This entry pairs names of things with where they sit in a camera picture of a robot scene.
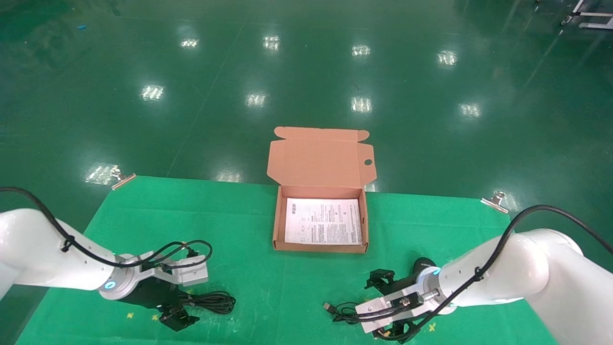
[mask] black cable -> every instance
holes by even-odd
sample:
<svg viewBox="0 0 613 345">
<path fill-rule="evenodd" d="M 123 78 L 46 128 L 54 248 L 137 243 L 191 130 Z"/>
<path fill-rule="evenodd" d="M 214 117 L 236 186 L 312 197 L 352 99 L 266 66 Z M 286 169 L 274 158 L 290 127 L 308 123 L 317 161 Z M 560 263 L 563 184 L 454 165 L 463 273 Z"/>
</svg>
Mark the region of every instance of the black cable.
<svg viewBox="0 0 613 345">
<path fill-rule="evenodd" d="M 610 244 L 608 244 L 597 232 L 595 232 L 593 229 L 588 227 L 584 222 L 582 222 L 581 220 L 579 220 L 577 217 L 570 214 L 569 212 L 564 211 L 563 209 L 559 207 L 549 206 L 549 205 L 536 205 L 536 206 L 528 207 L 522 212 L 520 212 L 519 214 L 517 214 L 515 218 L 513 218 L 509 226 L 505 229 L 504 233 L 500 237 L 500 240 L 498 241 L 498 244 L 496 245 L 496 248 L 494 249 L 494 252 L 491 254 L 490 258 L 486 261 L 485 265 L 483 265 L 482 268 L 475 267 L 474 275 L 470 277 L 469 280 L 467 280 L 456 291 L 454 291 L 454 293 L 452 293 L 449 297 L 447 297 L 429 315 L 424 317 L 414 328 L 410 328 L 408 332 L 402 335 L 388 336 L 388 337 L 383 336 L 381 337 L 381 339 L 389 340 L 389 341 L 395 341 L 395 340 L 402 341 L 404 339 L 411 338 L 415 334 L 417 334 L 423 326 L 427 325 L 435 316 L 438 315 L 439 312 L 441 312 L 441 310 L 443 310 L 443 308 L 445 308 L 447 305 L 451 303 L 451 301 L 453 301 L 456 297 L 458 297 L 458 295 L 460 295 L 464 290 L 466 290 L 474 282 L 478 282 L 483 279 L 483 275 L 485 275 L 485 272 L 487 272 L 487 270 L 490 269 L 490 267 L 492 267 L 492 265 L 496 262 L 496 259 L 498 259 L 498 257 L 502 253 L 504 245 L 507 243 L 507 241 L 511 237 L 512 232 L 517 226 L 517 224 L 528 214 L 531 214 L 536 211 L 550 211 L 550 212 L 560 214 L 566 217 L 567 219 L 570 219 L 573 223 L 575 223 L 576 225 L 579 225 L 583 230 L 585 230 L 585 232 L 587 232 L 592 237 L 594 237 L 598 241 L 598 243 L 600 243 L 609 253 L 613 254 L 613 247 Z"/>
<path fill-rule="evenodd" d="M 346 304 L 353 304 L 353 307 L 341 307 Z M 324 309 L 327 310 L 330 314 L 334 316 L 332 322 L 341 322 L 345 321 L 347 324 L 353 325 L 358 322 L 372 322 L 377 320 L 386 319 L 390 316 L 397 315 L 401 312 L 405 312 L 409 310 L 409 307 L 405 306 L 395 306 L 386 309 L 382 309 L 379 311 L 373 312 L 365 312 L 362 314 L 358 314 L 356 312 L 355 305 L 358 305 L 356 302 L 344 302 L 338 304 L 336 306 L 332 306 L 328 303 L 324 304 Z"/>
<path fill-rule="evenodd" d="M 25 190 L 23 188 L 19 188 L 19 187 L 0 187 L 0 192 L 14 192 L 14 193 L 21 194 L 21 195 L 27 197 L 28 199 L 30 199 L 38 207 L 38 209 L 41 211 L 41 213 L 43 213 L 43 215 L 51 223 L 51 225 L 53 225 L 55 230 L 57 230 L 58 233 L 60 235 L 62 235 L 62 237 L 65 239 L 64 248 L 62 249 L 62 251 L 67 251 L 68 248 L 70 248 L 70 246 L 74 246 L 80 252 L 82 252 L 83 254 L 87 255 L 88 257 L 94 259 L 97 262 L 101 262 L 101 263 L 103 263 L 105 265 L 108 265 L 108 266 L 119 267 L 119 268 L 130 268 L 130 267 L 136 267 L 136 266 L 144 265 L 146 263 L 149 263 L 149 264 L 160 263 L 163 260 L 166 260 L 170 256 L 172 256 L 175 253 L 177 253 L 179 250 L 187 248 L 189 245 L 195 244 L 195 243 L 204 244 L 205 246 L 207 246 L 209 248 L 209 252 L 204 257 L 204 259 L 202 259 L 202 260 L 200 260 L 198 262 L 188 263 L 188 264 L 185 264 L 185 265 L 177 265 L 177 266 L 170 266 L 170 265 L 164 265 L 164 264 L 163 265 L 165 267 L 167 267 L 167 268 L 170 268 L 170 269 L 187 268 L 187 267 L 192 267 L 192 266 L 200 265 L 200 264 L 206 262 L 211 257 L 211 255 L 213 255 L 213 247 L 211 246 L 210 243 L 208 243 L 206 241 L 203 241 L 201 239 L 196 239 L 196 240 L 193 240 L 193 241 L 190 241 L 190 242 L 187 242 L 187 243 L 177 242 L 177 241 L 170 242 L 170 243 L 166 244 L 165 246 L 161 247 L 160 249 L 158 249 L 155 253 L 151 254 L 151 256 L 149 256 L 148 258 L 145 258 L 145 259 L 142 259 L 142 260 L 138 260 L 136 262 L 132 262 L 132 263 L 117 263 L 117 262 L 109 261 L 109 260 L 107 260 L 105 258 L 99 257 L 98 255 L 90 252 L 87 248 L 83 247 L 81 244 L 79 244 L 77 241 L 75 241 L 74 236 L 70 235 L 68 232 L 66 232 L 66 230 L 64 230 L 64 228 L 55 219 L 55 216 L 51 213 L 51 211 L 49 211 L 49 209 L 44 205 L 44 203 L 40 199 L 38 199 L 34 194 L 30 193 L 29 191 L 27 191 L 27 190 Z M 166 249 L 168 249 L 168 248 L 170 248 L 172 246 L 178 246 L 178 247 L 176 249 L 174 249 L 173 251 L 171 251 L 169 254 L 166 254 L 165 256 L 163 256 L 161 258 L 155 258 L 159 254 L 161 254 L 163 251 L 165 251 Z"/>
<path fill-rule="evenodd" d="M 236 299 L 225 291 L 208 292 L 203 295 L 190 295 L 180 291 L 179 301 L 183 306 L 201 307 L 216 314 L 230 314 L 236 304 Z"/>
</svg>

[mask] metal clip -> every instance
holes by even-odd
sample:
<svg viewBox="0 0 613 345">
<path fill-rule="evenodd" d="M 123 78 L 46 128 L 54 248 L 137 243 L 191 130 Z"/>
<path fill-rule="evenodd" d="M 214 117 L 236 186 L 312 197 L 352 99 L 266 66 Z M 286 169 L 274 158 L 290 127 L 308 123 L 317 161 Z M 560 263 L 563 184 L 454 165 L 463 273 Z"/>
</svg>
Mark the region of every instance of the metal clip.
<svg viewBox="0 0 613 345">
<path fill-rule="evenodd" d="M 500 203 L 502 202 L 502 199 L 504 199 L 504 193 L 503 192 L 496 192 L 496 194 L 494 194 L 494 196 L 491 199 L 485 199 L 485 198 L 481 198 L 481 203 L 482 204 L 486 204 L 488 206 L 490 206 L 491 208 L 498 210 L 504 214 L 509 213 L 509 210 L 505 209 L 504 207 L 500 206 Z"/>
<path fill-rule="evenodd" d="M 114 166 L 113 169 L 111 170 L 111 176 L 113 176 L 114 178 L 117 179 L 117 183 L 111 186 L 112 190 L 117 190 L 119 189 L 119 187 L 123 186 L 124 184 L 130 182 L 131 180 L 134 180 L 136 178 L 136 174 L 131 174 L 130 176 L 125 176 L 123 174 L 123 172 L 121 172 L 119 166 Z"/>
</svg>

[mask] green mat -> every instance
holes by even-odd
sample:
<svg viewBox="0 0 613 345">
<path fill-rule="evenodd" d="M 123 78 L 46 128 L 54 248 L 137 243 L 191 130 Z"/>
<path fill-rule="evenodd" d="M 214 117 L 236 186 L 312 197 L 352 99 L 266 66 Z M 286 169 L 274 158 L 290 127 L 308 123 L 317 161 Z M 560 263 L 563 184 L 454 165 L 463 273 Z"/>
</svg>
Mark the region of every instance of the green mat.
<svg viewBox="0 0 613 345">
<path fill-rule="evenodd" d="M 155 310 L 107 301 L 97 292 L 50 289 L 18 344 L 374 344 L 359 325 L 332 323 L 323 303 L 374 298 L 375 289 L 363 289 L 371 270 L 405 277 L 420 256 L 442 265 L 499 235 L 509 222 L 478 200 L 369 193 L 368 253 L 277 252 L 271 243 L 276 191 L 139 176 L 111 192 L 87 228 L 87 236 L 118 254 L 142 254 L 175 240 L 210 241 L 210 280 L 190 289 L 227 290 L 237 299 L 232 314 L 189 308 L 201 320 L 175 333 L 156 321 Z M 435 318 L 411 344 L 555 341 L 520 301 L 458 308 Z"/>
</svg>

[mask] green epoxy floor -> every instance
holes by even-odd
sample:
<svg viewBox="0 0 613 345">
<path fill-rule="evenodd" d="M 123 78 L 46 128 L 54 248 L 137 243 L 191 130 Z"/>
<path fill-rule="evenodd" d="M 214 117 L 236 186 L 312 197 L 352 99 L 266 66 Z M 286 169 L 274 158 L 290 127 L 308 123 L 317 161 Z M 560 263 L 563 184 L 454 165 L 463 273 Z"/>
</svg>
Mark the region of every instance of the green epoxy floor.
<svg viewBox="0 0 613 345">
<path fill-rule="evenodd" d="M 502 190 L 514 212 L 560 206 L 613 241 L 613 32 L 580 20 L 561 31 L 573 5 L 5 1 L 0 182 L 82 230 L 110 191 L 86 182 L 97 166 L 272 184 L 274 127 L 357 128 L 375 146 L 371 191 Z M 163 87 L 159 99 L 142 98 L 147 85 Z M 27 205 L 0 200 L 0 210 Z M 535 215 L 522 230 L 533 227 L 567 232 L 613 269 L 567 222 Z M 2 300 L 9 343 L 43 293 L 18 287 Z"/>
</svg>

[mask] box flap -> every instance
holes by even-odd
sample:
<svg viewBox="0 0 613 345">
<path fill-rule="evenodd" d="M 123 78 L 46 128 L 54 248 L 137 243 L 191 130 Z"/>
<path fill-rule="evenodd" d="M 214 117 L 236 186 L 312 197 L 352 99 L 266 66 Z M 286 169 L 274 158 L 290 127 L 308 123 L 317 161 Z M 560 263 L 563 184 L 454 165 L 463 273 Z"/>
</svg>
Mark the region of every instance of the box flap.
<svg viewBox="0 0 613 345">
<path fill-rule="evenodd" d="M 376 179 L 368 131 L 277 127 L 268 176 L 281 185 L 361 188 Z"/>
</svg>

